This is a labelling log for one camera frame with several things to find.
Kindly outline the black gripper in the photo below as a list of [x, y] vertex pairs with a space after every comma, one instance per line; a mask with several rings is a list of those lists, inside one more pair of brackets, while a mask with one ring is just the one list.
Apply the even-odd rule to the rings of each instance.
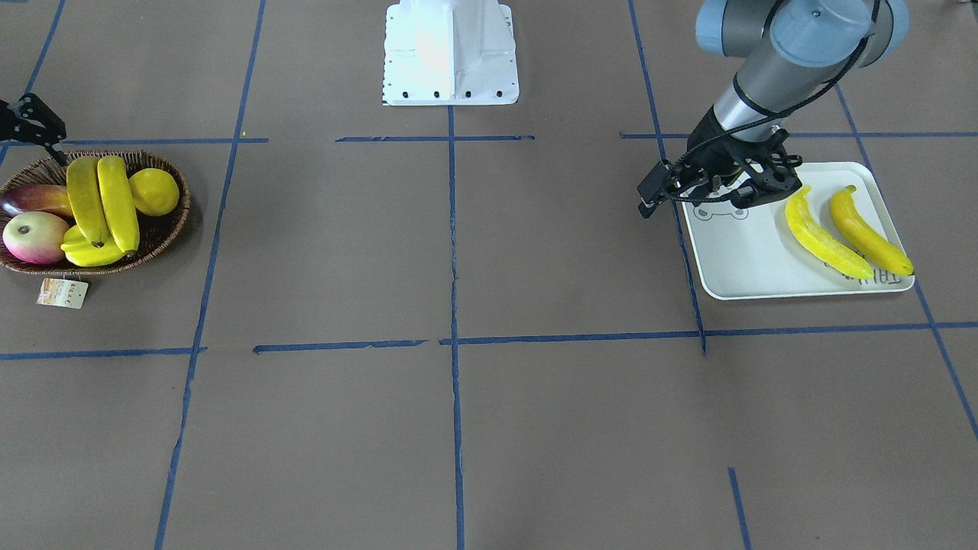
[[[802, 187], [796, 168], [802, 163], [797, 154], [787, 154], [786, 130], [771, 132], [761, 126], [761, 141], [724, 135], [712, 108], [706, 111], [687, 140], [687, 166], [673, 164], [672, 201], [694, 203], [731, 202], [745, 209], [783, 201]], [[743, 174], [738, 160], [749, 159], [749, 185], [737, 183]]]

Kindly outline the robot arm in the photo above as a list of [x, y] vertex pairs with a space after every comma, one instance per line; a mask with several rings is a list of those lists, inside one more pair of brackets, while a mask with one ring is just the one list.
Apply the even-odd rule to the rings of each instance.
[[739, 209], [791, 196], [802, 160], [785, 152], [783, 122], [895, 51], [908, 29], [905, 1], [705, 1], [698, 45], [743, 65], [671, 167], [668, 195]]

